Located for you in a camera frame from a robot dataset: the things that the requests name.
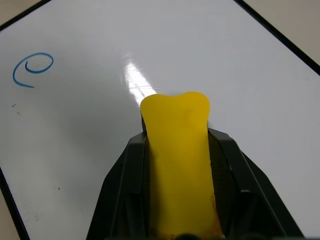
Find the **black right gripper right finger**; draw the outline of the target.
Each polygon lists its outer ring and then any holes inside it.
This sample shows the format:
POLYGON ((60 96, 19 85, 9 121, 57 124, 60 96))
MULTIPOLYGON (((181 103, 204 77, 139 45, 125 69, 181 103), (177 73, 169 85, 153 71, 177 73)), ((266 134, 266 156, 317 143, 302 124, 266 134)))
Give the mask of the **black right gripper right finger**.
POLYGON ((209 128, 208 144, 215 205, 227 239, 304 238, 267 175, 234 139, 209 128))

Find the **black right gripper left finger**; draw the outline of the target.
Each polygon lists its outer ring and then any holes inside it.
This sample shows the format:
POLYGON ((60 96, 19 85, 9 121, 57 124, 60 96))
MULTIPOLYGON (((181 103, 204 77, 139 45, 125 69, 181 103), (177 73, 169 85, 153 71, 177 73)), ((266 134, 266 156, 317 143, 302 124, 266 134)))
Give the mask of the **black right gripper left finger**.
POLYGON ((141 123, 106 175, 86 236, 88 240, 158 240, 151 226, 152 171, 155 155, 141 123))

